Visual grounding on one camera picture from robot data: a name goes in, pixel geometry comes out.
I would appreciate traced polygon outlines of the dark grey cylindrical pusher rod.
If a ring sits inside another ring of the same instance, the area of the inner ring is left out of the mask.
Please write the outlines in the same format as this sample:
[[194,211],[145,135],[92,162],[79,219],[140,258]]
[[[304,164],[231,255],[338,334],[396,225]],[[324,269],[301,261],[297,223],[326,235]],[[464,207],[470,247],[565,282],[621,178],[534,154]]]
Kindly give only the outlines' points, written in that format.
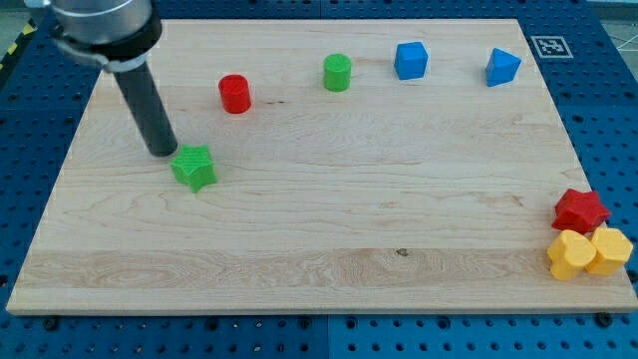
[[115,79],[149,153],[154,157],[173,154],[177,140],[148,64],[115,73]]

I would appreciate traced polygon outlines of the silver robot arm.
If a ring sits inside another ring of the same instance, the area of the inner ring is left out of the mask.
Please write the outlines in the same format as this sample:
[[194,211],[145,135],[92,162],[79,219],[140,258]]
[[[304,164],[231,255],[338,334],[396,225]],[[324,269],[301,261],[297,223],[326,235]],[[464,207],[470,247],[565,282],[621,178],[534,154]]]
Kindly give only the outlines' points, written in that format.
[[162,33],[152,0],[25,0],[55,17],[50,33],[61,53],[76,63],[114,75],[151,155],[167,157],[177,140],[164,109],[148,56]]

